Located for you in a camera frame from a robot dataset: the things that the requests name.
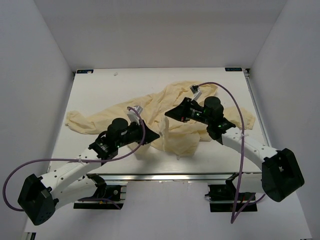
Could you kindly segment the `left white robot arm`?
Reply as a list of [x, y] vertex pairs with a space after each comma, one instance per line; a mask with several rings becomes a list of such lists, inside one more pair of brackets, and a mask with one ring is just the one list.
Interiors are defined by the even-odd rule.
[[82, 199], [99, 201], [107, 195], [107, 184], [91, 171], [104, 165], [104, 160], [112, 161], [119, 148], [132, 143], [147, 145], [159, 137], [144, 123], [128, 123], [124, 118], [116, 118], [75, 162], [69, 161], [41, 176], [28, 176], [18, 204], [32, 223], [39, 226], [64, 205]]

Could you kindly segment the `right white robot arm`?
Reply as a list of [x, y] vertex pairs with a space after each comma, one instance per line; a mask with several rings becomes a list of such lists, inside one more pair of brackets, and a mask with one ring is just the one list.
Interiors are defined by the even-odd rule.
[[185, 97], [165, 116], [179, 122], [194, 120], [205, 124], [212, 140], [244, 153], [244, 157], [261, 170], [263, 192], [275, 202], [281, 202], [305, 184], [296, 156], [290, 149], [278, 150], [241, 134], [240, 129], [224, 117], [224, 108], [217, 97], [207, 97], [203, 106]]

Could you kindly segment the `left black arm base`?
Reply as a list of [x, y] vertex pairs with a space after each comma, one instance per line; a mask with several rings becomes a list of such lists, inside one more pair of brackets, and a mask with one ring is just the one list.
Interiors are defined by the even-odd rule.
[[107, 183], [91, 197], [76, 201], [73, 208], [77, 210], [121, 210], [127, 193], [125, 184]]

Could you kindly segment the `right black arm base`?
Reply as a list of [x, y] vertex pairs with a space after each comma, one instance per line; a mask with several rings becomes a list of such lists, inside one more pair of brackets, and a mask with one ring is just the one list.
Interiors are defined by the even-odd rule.
[[[231, 213], [234, 205], [235, 187], [229, 187], [226, 184], [210, 184], [208, 185], [208, 193], [204, 195], [205, 199], [209, 201], [209, 208], [211, 213]], [[238, 195], [236, 212], [245, 204], [250, 192], [240, 192]], [[257, 212], [257, 204], [248, 204], [243, 212]]]

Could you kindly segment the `right blue corner label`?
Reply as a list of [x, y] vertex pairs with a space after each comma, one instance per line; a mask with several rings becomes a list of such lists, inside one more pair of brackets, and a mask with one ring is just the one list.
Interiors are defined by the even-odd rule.
[[241, 67], [225, 67], [224, 68], [226, 72], [242, 72]]

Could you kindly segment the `blue corner label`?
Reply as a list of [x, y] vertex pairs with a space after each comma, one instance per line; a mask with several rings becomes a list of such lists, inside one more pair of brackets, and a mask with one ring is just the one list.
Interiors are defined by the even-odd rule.
[[224, 68], [226, 72], [242, 72], [241, 67], [225, 67]]
[[76, 74], [92, 74], [93, 72], [93, 69], [78, 69]]

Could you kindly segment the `left blue corner label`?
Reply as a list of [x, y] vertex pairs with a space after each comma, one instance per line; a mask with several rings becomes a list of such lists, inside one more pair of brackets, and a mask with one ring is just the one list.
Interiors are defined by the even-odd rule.
[[92, 74], [93, 72], [93, 69], [78, 69], [76, 74]]

